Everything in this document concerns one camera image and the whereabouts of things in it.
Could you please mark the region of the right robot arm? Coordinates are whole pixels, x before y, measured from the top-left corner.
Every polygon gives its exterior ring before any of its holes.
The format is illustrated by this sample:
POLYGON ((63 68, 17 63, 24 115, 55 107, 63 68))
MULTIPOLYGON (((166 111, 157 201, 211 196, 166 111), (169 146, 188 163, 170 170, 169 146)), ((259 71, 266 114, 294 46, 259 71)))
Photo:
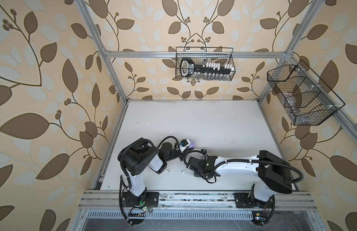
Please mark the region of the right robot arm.
POLYGON ((292 185, 304 179, 300 170, 265 150, 253 157, 227 159, 209 156, 204 149, 190 148, 183 152, 181 159, 195 177, 210 184, 216 183, 218 177, 227 175, 258 177, 258 182, 251 187, 251 203, 266 203, 276 193, 291 194, 292 185))

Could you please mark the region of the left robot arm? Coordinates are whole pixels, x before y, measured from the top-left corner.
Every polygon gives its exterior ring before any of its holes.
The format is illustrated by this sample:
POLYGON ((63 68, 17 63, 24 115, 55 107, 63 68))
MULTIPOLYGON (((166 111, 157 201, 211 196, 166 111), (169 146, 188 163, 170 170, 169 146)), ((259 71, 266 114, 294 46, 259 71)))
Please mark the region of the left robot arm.
POLYGON ((157 174, 161 174, 171 160, 183 161, 184 152, 190 147, 191 141, 183 139, 179 141, 174 136, 167 136, 155 146, 151 140, 140 138, 124 148, 118 155, 121 169, 128 181, 128 185, 122 185, 134 197, 140 197, 146 193, 142 173, 149 167, 157 174))

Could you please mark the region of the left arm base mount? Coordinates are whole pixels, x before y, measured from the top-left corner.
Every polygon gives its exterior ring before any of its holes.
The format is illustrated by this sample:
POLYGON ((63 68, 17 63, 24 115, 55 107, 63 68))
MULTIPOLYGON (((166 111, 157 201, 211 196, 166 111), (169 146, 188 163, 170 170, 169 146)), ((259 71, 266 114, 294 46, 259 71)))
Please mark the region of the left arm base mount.
POLYGON ((134 196, 130 191, 119 195, 119 209, 122 217, 129 225, 140 224, 147 212, 158 206, 158 192, 143 192, 141 196, 134 196))

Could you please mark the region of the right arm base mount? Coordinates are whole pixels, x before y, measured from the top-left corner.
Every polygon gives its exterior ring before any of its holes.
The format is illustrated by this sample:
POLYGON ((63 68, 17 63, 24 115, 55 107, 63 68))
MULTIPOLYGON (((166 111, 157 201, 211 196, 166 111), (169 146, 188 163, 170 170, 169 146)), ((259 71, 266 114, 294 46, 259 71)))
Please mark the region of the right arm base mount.
POLYGON ((237 192, 234 194, 234 199, 238 209, 255 209, 251 211, 251 222, 255 226, 266 226, 275 212, 275 196, 263 202, 255 199, 251 193, 237 192))

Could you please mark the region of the purple round charging case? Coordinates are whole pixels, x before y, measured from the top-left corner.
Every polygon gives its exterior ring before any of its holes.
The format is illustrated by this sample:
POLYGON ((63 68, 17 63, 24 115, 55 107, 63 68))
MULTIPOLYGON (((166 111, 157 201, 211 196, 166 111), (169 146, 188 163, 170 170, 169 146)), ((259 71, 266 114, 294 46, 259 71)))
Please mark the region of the purple round charging case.
POLYGON ((195 141, 191 141, 189 148, 195 148, 195 147, 196 147, 195 141))

